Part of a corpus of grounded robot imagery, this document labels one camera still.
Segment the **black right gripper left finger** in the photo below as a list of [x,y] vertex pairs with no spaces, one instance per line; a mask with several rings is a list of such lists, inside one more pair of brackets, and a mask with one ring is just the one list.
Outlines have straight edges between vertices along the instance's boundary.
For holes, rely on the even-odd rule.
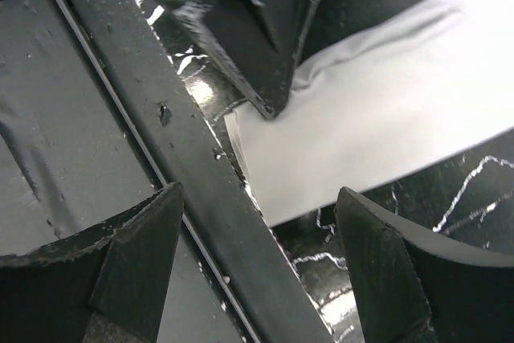
[[79,233],[1,258],[4,342],[154,342],[184,209],[171,183]]

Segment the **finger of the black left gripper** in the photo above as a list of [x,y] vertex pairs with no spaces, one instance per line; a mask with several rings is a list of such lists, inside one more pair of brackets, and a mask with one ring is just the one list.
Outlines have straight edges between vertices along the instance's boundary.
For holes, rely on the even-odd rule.
[[160,0],[266,119],[285,108],[320,0]]

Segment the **grey underwear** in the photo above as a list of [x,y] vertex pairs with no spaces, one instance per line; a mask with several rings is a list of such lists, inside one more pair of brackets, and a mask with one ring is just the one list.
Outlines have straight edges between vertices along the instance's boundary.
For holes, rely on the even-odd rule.
[[225,118],[267,225],[439,162],[513,126],[513,0],[424,0],[320,51],[286,108]]

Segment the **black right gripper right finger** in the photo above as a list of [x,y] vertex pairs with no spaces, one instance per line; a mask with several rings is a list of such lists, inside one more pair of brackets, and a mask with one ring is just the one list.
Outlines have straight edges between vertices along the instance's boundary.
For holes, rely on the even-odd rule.
[[511,342],[513,258],[434,233],[348,187],[337,226],[367,342]]

